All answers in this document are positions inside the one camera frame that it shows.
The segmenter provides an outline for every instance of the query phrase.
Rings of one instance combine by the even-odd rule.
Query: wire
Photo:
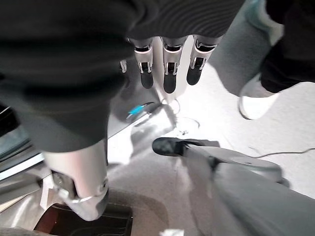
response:
[[[266,156],[279,155],[279,154],[303,154],[309,151],[315,150],[315,147],[306,149],[305,151],[282,151],[282,152],[273,152],[262,156],[251,156],[252,158],[262,158]]]

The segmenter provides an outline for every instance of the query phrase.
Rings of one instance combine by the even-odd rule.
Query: robotic arm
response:
[[[163,40],[164,90],[176,87],[194,35],[187,82],[222,39],[243,0],[5,0],[0,3],[0,101],[42,150],[55,189],[83,219],[104,211],[110,99],[133,56],[153,85],[152,37]]]

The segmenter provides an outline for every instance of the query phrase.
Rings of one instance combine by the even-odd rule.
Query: floor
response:
[[[293,190],[315,198],[315,150],[309,150],[315,148],[315,84],[282,92],[258,120],[244,119],[237,108],[241,88],[258,73],[269,49],[266,35],[253,28],[241,11],[211,55],[200,82],[178,98],[180,113],[199,121],[201,133],[217,139],[223,148],[268,155],[263,159],[283,168]]]
[[[315,147],[315,107],[310,98],[315,94],[315,85],[304,83],[284,91],[259,120],[246,120],[239,114],[240,89],[258,72],[259,63],[270,49],[266,35],[245,20],[245,8],[246,4],[213,52],[200,82],[186,87],[178,103],[171,103],[179,121],[175,131],[166,134],[172,122],[157,118],[158,134],[180,136],[180,131],[187,129],[185,137],[218,141],[223,148],[250,156],[267,155],[263,159],[281,165],[293,190],[315,198],[315,151],[307,151]],[[182,67],[189,54],[183,52],[186,62],[181,62]],[[204,186],[192,184],[179,158],[153,153],[153,137],[136,147],[141,135],[147,135],[141,125],[125,132],[128,134],[116,135],[108,144],[113,166],[109,170],[110,202],[132,206],[132,235],[210,235],[209,199]]]

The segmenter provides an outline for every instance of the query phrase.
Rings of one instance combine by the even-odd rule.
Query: person's leg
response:
[[[284,17],[293,4],[293,0],[267,0],[266,12],[278,24],[284,24]]]
[[[245,16],[255,28],[268,34],[273,46],[283,36],[283,18],[293,0],[252,0]]]
[[[240,94],[239,109],[246,118],[263,116],[278,92],[299,82],[315,82],[315,1],[294,1],[283,23],[283,38],[265,58],[261,74],[250,80]]]
[[[261,84],[273,93],[299,82],[315,82],[315,1],[295,2],[284,25],[284,37],[261,66]]]

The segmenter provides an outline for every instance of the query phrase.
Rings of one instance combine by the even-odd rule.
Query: shoe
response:
[[[269,42],[274,46],[284,34],[284,25],[273,21],[266,11],[266,0],[253,0],[245,12],[247,21],[266,32],[269,35]]]
[[[247,119],[261,118],[277,100],[279,93],[266,90],[260,82],[260,74],[257,74],[243,87],[239,111]]]

